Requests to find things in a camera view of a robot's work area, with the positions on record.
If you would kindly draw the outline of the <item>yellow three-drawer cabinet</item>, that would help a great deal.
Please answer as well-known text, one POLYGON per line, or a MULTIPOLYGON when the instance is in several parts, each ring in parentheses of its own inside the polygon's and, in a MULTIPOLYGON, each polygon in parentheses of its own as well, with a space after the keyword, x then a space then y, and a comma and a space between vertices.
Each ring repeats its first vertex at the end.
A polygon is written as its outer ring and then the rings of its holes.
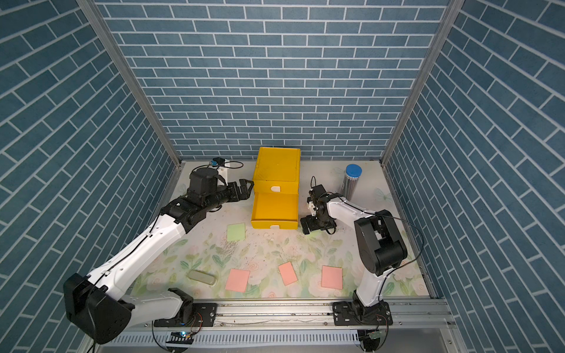
POLYGON ((299 149, 261 147, 257 156, 251 225, 255 229, 298 228, 299 149))

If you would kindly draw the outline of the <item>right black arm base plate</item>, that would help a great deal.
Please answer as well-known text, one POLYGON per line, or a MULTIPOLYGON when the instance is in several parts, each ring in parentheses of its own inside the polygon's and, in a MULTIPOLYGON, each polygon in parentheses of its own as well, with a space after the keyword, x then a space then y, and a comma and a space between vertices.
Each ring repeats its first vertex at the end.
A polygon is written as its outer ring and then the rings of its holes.
POLYGON ((376 326, 393 325, 388 302, 381 301, 371 307, 364 307, 359 301, 332 303, 335 326, 376 326))

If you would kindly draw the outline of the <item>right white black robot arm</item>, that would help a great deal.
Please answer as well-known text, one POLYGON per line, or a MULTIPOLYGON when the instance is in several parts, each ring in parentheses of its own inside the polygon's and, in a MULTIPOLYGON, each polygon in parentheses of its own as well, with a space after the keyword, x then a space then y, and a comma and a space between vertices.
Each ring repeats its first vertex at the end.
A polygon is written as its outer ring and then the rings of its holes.
POLYGON ((354 229, 360 260, 365 266, 362 280, 353 294, 353 310, 359 317, 384 308, 381 299, 385 281, 408 256, 408 250, 388 210, 379 212, 357 206, 323 185, 313 186, 307 198, 310 214, 300 219, 305 235, 314 231, 329 235, 341 222, 354 229))

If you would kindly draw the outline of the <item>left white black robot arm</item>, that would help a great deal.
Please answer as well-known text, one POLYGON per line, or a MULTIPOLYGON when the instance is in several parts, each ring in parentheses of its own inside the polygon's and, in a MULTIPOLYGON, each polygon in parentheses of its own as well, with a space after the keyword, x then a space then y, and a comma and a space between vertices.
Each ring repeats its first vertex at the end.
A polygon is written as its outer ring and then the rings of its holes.
POLYGON ((147 297, 131 297, 128 288, 167 248, 180 241, 207 214, 223 204, 248 200, 254 182, 227 182, 218 169, 191 172, 186 193, 170 201, 123 250, 87 275, 71 275, 63 284, 66 318, 95 344, 103 345, 126 328, 146 322, 171 320, 192 325, 194 299, 179 288, 147 297))

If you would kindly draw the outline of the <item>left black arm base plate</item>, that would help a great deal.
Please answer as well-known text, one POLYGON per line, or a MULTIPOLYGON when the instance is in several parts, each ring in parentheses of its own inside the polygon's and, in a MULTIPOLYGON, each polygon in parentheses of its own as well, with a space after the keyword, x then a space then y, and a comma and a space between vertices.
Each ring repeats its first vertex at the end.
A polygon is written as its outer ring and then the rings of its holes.
POLYGON ((218 305, 212 302, 195 302, 181 311, 172 319, 159 319, 154 322, 155 327, 182 327, 183 329, 197 329, 199 327, 212 327, 216 320, 218 305))

